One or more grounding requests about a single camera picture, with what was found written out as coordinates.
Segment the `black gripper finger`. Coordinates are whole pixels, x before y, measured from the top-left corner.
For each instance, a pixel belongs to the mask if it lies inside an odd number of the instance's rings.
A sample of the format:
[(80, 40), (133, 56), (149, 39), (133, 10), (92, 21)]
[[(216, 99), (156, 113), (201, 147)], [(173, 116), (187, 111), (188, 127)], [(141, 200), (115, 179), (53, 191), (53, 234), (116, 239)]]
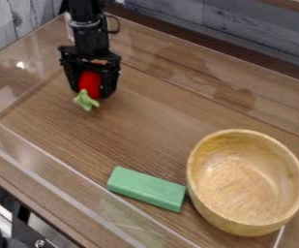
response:
[(83, 64), (76, 62), (64, 61), (64, 74), (69, 84), (71, 90), (77, 93), (79, 92), (79, 79), (80, 74), (83, 72)]
[(104, 68), (100, 72), (100, 98), (107, 99), (116, 90), (116, 84), (119, 79), (119, 67)]

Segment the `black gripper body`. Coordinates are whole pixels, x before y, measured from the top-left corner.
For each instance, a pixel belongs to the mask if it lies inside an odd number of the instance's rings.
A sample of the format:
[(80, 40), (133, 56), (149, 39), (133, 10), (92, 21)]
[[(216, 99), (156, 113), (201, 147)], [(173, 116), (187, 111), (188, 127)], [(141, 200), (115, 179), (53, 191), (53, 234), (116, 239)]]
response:
[(83, 67), (88, 67), (89, 71), (108, 70), (109, 72), (120, 72), (121, 57), (105, 50), (93, 54), (81, 54), (75, 46), (59, 46), (60, 64), (67, 73), (79, 73)]

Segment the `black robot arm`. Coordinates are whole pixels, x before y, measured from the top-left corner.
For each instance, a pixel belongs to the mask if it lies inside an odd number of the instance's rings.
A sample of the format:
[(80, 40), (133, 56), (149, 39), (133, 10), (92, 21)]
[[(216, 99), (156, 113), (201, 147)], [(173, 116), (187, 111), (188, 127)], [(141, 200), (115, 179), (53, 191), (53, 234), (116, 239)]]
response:
[(121, 56), (109, 50), (109, 35), (119, 32), (120, 24), (108, 29), (107, 19), (119, 19), (104, 8), (105, 0), (67, 0), (73, 45), (59, 46), (69, 88), (75, 93), (85, 90), (93, 100), (113, 93), (120, 73)]

